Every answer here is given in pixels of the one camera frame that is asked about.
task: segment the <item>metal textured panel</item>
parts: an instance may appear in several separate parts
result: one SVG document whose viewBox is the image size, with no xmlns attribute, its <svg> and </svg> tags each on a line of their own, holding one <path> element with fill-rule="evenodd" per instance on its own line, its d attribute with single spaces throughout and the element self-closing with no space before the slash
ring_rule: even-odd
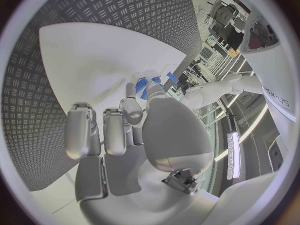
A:
<svg viewBox="0 0 300 225">
<path fill-rule="evenodd" d="M 17 41 L 2 90 L 7 147 L 31 191 L 46 188 L 77 164 L 64 151 L 66 115 L 47 79 L 39 45 L 40 27 L 66 22 L 119 26 L 173 46 L 187 54 L 176 76 L 201 48 L 192 0 L 47 1 Z"/>
</svg>

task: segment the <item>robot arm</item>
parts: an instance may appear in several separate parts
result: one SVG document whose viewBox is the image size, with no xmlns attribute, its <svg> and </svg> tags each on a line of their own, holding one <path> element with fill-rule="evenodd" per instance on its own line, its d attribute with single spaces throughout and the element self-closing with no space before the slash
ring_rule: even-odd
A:
<svg viewBox="0 0 300 225">
<path fill-rule="evenodd" d="M 208 82 L 187 89 L 180 101 L 190 109 L 199 109 L 216 102 L 225 94 L 241 94 L 243 91 L 263 94 L 262 85 L 256 76 L 232 73 L 222 81 Z"/>
</svg>

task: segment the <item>diamond plate wall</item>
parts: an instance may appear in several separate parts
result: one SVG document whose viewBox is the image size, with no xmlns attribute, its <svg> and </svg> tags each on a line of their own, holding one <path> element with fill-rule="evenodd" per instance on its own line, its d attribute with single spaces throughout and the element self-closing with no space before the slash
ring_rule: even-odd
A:
<svg viewBox="0 0 300 225">
<path fill-rule="evenodd" d="M 31 191 L 46 188 L 77 163 L 64 151 L 66 115 L 47 79 L 39 46 L 40 27 L 66 22 L 119 26 L 169 44 L 187 54 L 176 75 L 200 51 L 192 0 L 49 0 L 17 41 L 2 91 L 7 147 Z"/>
</svg>

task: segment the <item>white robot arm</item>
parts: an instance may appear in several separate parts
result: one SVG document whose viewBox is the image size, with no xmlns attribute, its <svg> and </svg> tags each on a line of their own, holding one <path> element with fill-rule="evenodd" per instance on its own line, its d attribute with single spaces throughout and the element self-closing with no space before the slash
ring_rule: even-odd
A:
<svg viewBox="0 0 300 225">
<path fill-rule="evenodd" d="M 222 81 L 208 82 L 187 89 L 180 101 L 190 109 L 199 109 L 216 102 L 225 94 L 241 94 L 243 91 L 263 94 L 262 85 L 256 76 L 232 73 Z"/>
</svg>

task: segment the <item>white curved panel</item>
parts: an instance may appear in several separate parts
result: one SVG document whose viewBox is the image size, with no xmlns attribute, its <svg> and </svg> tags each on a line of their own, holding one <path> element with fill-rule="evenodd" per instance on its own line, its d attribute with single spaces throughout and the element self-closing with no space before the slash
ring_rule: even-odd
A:
<svg viewBox="0 0 300 225">
<path fill-rule="evenodd" d="M 42 61 L 54 94 L 66 113 L 88 102 L 98 113 L 118 107 L 125 85 L 137 72 L 156 70 L 162 84 L 185 54 L 155 38 L 129 29 L 92 22 L 70 22 L 39 30 Z"/>
</svg>

